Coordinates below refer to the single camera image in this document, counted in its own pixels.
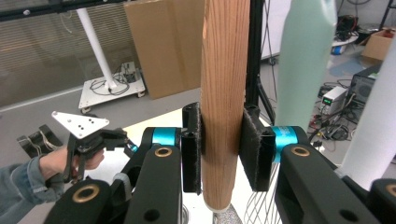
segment electronic equipment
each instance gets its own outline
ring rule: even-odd
[[[346,96],[346,89],[338,86],[334,87],[331,91],[323,95],[320,113],[324,115],[335,113],[343,106]]]
[[[371,89],[375,84],[375,78],[381,68],[381,64],[371,66],[353,76],[347,98],[351,97],[352,94],[354,94],[354,97],[345,112],[346,119],[349,121],[354,123],[359,122],[361,113],[370,96]]]

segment white pole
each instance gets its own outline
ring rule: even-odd
[[[91,47],[93,52],[95,53],[96,60],[99,62],[100,68],[102,69],[103,75],[106,79],[105,88],[114,89],[117,87],[116,82],[113,79],[110,68],[106,61],[105,54],[102,51],[100,46],[98,37],[96,36],[96,32],[93,29],[92,22],[90,19],[90,15],[88,15],[87,8],[79,8],[77,9],[77,14],[79,19],[81,20],[82,26],[84,27],[85,33],[87,34],[88,39],[90,40]]]
[[[335,172],[365,189],[381,178],[396,154],[396,38],[364,107],[349,150]]]

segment gray floor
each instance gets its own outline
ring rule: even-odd
[[[325,81],[335,81],[339,78],[352,78],[352,75],[359,72],[365,64],[359,60],[360,48],[349,47],[345,54],[332,56],[329,62],[329,69]],[[267,91],[267,95],[272,99],[276,107],[276,95],[271,67],[268,63],[262,63],[262,84]],[[81,90],[50,98],[37,103],[13,108],[3,111],[0,108],[0,143],[2,146],[0,166],[7,166],[12,163],[25,162],[29,158],[21,149],[16,139],[21,135],[29,135],[37,131],[38,127],[47,124],[54,133],[65,143],[68,138],[66,129],[51,117],[52,111],[79,114],[78,102]],[[200,99],[200,90],[185,91],[180,94],[164,97],[158,100],[151,100],[148,95],[137,98],[127,96],[116,101],[96,105],[92,108],[93,114],[99,118],[110,120],[107,129],[126,127],[139,121],[150,119],[184,105],[197,102]],[[348,143],[341,143],[337,150],[346,150]],[[389,171],[388,176],[396,177],[396,171]],[[37,206],[29,213],[21,223],[42,223],[52,203]]]

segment wooden cylinder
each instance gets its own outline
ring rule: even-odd
[[[205,129],[203,194],[207,207],[231,203],[238,159],[248,58],[249,1],[206,0],[201,113]]]

